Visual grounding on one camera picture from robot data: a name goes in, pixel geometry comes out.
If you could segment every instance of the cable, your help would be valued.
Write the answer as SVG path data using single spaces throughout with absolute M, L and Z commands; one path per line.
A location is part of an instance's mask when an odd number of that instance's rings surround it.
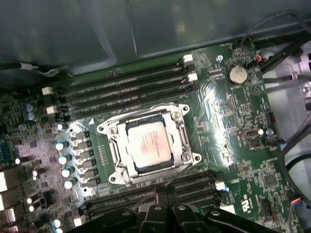
M 301 197 L 301 199 L 308 205 L 311 206 L 311 201 L 301 192 L 301 190 L 297 187 L 295 182 L 292 180 L 291 176 L 289 175 L 289 172 L 285 165 L 285 155 L 293 148 L 295 147 L 302 139 L 304 139 L 306 136 L 308 136 L 311 133 L 311 127 L 308 125 L 306 128 L 303 129 L 303 131 L 295 137 L 292 141 L 290 141 L 285 148 L 281 151 L 281 153 L 278 155 L 277 160 L 280 164 L 280 169 L 288 181 L 289 185 L 292 187 L 292 189 Z
M 307 43 L 311 40 L 311 34 L 308 34 L 305 37 L 298 38 L 292 43 L 288 44 L 286 47 L 284 47 L 281 51 L 276 53 L 274 56 L 272 56 L 267 61 L 260 64 L 260 69 L 262 74 L 268 72 L 269 70 L 276 67 L 278 64 L 280 64 L 282 61 L 284 61 L 288 56 L 293 54 L 295 51 L 297 51 L 302 45 Z
M 277 78 L 266 78 L 266 79 L 263 79 L 265 84 L 284 83 L 284 82 L 288 82 L 288 81 L 292 81 L 292 80 L 294 80 L 292 75 L 283 76 L 283 77 L 277 77 Z M 297 80 L 311 82 L 311 76 L 298 75 L 298 79 Z
M 245 46 L 244 46 L 244 43 L 245 43 L 245 40 L 251 35 L 251 33 L 253 31 L 255 31 L 257 28 L 259 28 L 260 26 L 262 26 L 263 24 L 275 19 L 275 18 L 278 18 L 278 17 L 281 17 L 281 16 L 285 16 L 285 15 L 290 15 L 292 17 L 294 17 L 296 19 L 296 21 L 300 24 L 300 26 L 305 30 L 307 31 L 308 33 L 311 34 L 311 27 L 309 27 L 303 20 L 302 18 L 300 18 L 300 16 L 298 16 L 294 11 L 282 11 L 282 12 L 279 12 L 273 16 L 270 16 L 266 19 L 264 19 L 263 21 L 259 22 L 258 24 L 256 24 L 253 28 L 251 28 L 250 30 L 247 31 L 247 33 L 244 35 L 244 37 L 242 38 L 241 42 L 240 42 L 240 47 L 241 49 L 247 53 L 248 55 L 252 56 L 252 57 L 256 57 L 256 53 L 253 53 L 251 51 L 249 51 Z
M 295 166 L 296 164 L 298 164 L 300 161 L 306 160 L 306 159 L 311 159 L 311 154 L 303 154 L 301 156 L 298 156 L 296 158 L 294 158 L 293 160 L 291 160 L 287 165 L 286 168 L 287 170 L 291 170 L 293 168 L 293 166 Z
M 292 218 L 293 218 L 293 210 L 294 205 L 290 205 L 290 209 L 288 210 L 288 229 L 290 230 L 290 233 L 293 233 L 293 226 L 292 226 Z
M 311 115 L 308 115 L 307 118 L 304 120 L 304 122 L 300 125 L 298 130 L 289 139 L 287 139 L 285 143 L 290 143 L 295 137 L 297 137 L 297 135 L 299 135 L 310 124 L 311 124 Z

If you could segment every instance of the dimm slot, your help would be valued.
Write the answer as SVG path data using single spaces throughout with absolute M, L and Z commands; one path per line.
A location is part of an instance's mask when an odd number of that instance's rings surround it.
M 66 97 L 66 101 L 70 102 L 70 101 L 74 101 L 74 100 L 81 100 L 82 98 L 88 98 L 88 97 L 93 97 L 95 95 L 100 95 L 103 94 L 104 92 L 112 92 L 112 91 L 117 91 L 118 88 L 130 88 L 132 86 L 136 86 L 136 85 L 143 85 L 145 84 L 149 84 L 149 83 L 154 83 L 154 82 L 159 82 L 165 79 L 171 79 L 174 77 L 179 77 L 179 76 L 183 76 L 185 75 L 186 72 L 185 71 L 174 71 L 174 72 L 170 72 L 169 74 L 156 74 L 154 76 L 144 76 L 143 78 L 140 79 L 135 79 L 135 80 L 131 80 L 131 79 L 122 79 L 119 82 L 121 83 L 117 83 L 118 80 L 114 80 L 113 82 L 108 81 L 106 82 L 106 86 L 99 86 L 99 88 L 95 88 L 93 90 L 86 90 L 83 93 L 76 93 L 75 95 L 72 95 L 70 97 Z
M 172 184 L 177 185 L 180 183 L 188 183 L 189 181 L 197 180 L 197 179 L 209 177 L 209 176 L 212 176 L 212 172 L 211 171 L 204 171 L 204 172 L 195 173 L 195 174 L 191 174 L 191 175 L 187 175 L 187 176 L 183 176 L 183 177 L 178 177 L 172 181 Z M 151 185 L 151 186 L 140 188 L 140 189 L 132 189 L 132 190 L 129 190 L 129 191 L 126 191 L 123 193 L 114 194 L 114 195 L 110 195 L 110 196 L 106 196 L 106 197 L 101 197 L 101 198 L 96 199 L 96 200 L 91 200 L 91 201 L 84 203 L 84 205 L 91 206 L 91 205 L 98 204 L 101 202 L 107 202 L 110 200 L 118 200 L 118 199 L 128 197 L 128 196 L 132 196 L 132 195 L 138 196 L 138 195 L 141 195 L 141 194 L 144 194 L 147 192 L 151 192 L 152 190 L 154 190 L 154 188 L 155 188 L 155 186 Z
M 165 94 L 165 95 L 156 94 L 154 96 L 142 96 L 136 100 L 127 101 L 124 103 L 119 103 L 119 104 L 115 104 L 111 106 L 104 106 L 104 107 L 101 107 L 95 110 L 87 111 L 86 113 L 73 114 L 68 117 L 70 117 L 71 121 L 79 120 L 82 118 L 86 118 L 86 117 L 90 117 L 90 116 L 94 116 L 98 114 L 103 114 L 103 113 L 108 113 L 108 112 L 116 111 L 119 109 L 126 109 L 128 107 L 133 107 L 136 105 L 140 105 L 142 103 L 149 103 L 151 101 L 163 100 L 165 98 L 171 98 L 171 97 L 175 97 L 179 95 L 184 95 L 192 91 L 194 91 L 194 88 L 192 85 L 183 85 L 183 86 L 178 87 L 176 91 L 171 91 L 169 94 Z
M 78 104 L 74 104 L 70 107 L 68 107 L 69 111 L 73 111 L 73 110 L 81 110 L 84 107 L 89 107 L 91 108 L 92 106 L 95 105 L 108 105 L 110 101 L 114 101 L 114 100 L 120 100 L 120 99 L 125 99 L 125 98 L 130 98 L 130 97 L 135 97 L 135 95 L 143 95 L 146 92 L 154 92 L 157 90 L 163 90 L 163 89 L 169 89 L 169 88 L 173 88 L 176 87 L 178 85 L 181 85 L 181 80 L 175 80 L 173 82 L 169 82 L 169 83 L 162 83 L 162 84 L 158 84 L 155 86 L 141 86 L 138 87 L 138 89 L 136 90 L 129 90 L 127 92 L 123 92 L 123 93 L 117 93 L 111 96 L 106 96 L 103 98 L 98 98 L 95 100 L 92 100 L 91 102 L 82 102 L 82 103 L 78 103 Z
M 171 63 L 165 64 L 165 65 L 158 65 L 158 66 L 154 66 L 154 67 L 141 69 L 139 71 L 136 70 L 136 71 L 132 71 L 132 72 L 126 72 L 126 73 L 123 73 L 123 74 L 120 74 L 117 76 L 103 77 L 100 80 L 94 80 L 94 81 L 90 81 L 90 82 L 81 83 L 81 84 L 71 86 L 71 87 L 67 88 L 66 91 L 74 91 L 74 90 L 78 90 L 81 88 L 88 88 L 88 87 L 92 87 L 92 86 L 97 85 L 97 84 L 101 84 L 103 82 L 113 81 L 115 79 L 129 78 L 131 76 L 138 76 L 138 75 L 147 75 L 147 74 L 154 73 L 154 72 L 160 72 L 162 70 L 167 71 L 168 69 L 180 67 L 180 65 L 182 65 L 182 63 L 180 63 L 180 62 L 171 62 Z

